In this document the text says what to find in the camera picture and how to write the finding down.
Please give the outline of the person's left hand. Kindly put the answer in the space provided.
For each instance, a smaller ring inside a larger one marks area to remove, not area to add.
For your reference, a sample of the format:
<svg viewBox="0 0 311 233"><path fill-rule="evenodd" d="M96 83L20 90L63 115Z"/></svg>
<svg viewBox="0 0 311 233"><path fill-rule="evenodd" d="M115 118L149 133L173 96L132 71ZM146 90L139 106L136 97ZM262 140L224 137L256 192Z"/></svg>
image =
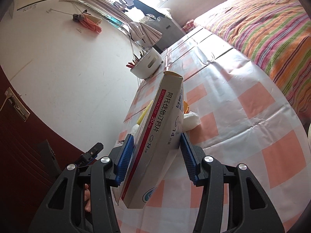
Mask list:
<svg viewBox="0 0 311 233"><path fill-rule="evenodd" d="M86 212L91 212L91 193L89 190L88 184L84 185L84 202L85 202L85 211Z"/></svg>

